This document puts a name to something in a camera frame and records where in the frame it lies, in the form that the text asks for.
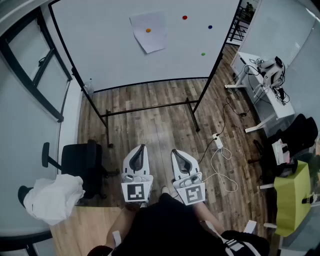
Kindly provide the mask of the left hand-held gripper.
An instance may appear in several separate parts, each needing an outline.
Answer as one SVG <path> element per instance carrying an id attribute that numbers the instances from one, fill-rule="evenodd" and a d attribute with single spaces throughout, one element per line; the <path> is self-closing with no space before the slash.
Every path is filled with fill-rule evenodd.
<path id="1" fill-rule="evenodd" d="M 132 149 L 123 160 L 122 194 L 126 203 L 147 203 L 154 177 L 150 173 L 148 149 L 145 144 Z"/>

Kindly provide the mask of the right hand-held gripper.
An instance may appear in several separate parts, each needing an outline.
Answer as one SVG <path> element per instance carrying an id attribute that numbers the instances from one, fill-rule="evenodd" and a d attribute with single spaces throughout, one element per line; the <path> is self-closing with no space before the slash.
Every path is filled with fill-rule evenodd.
<path id="1" fill-rule="evenodd" d="M 173 149 L 171 163 L 175 181 L 173 187 L 186 206 L 206 200 L 205 183 L 197 160 L 188 153 Z"/>

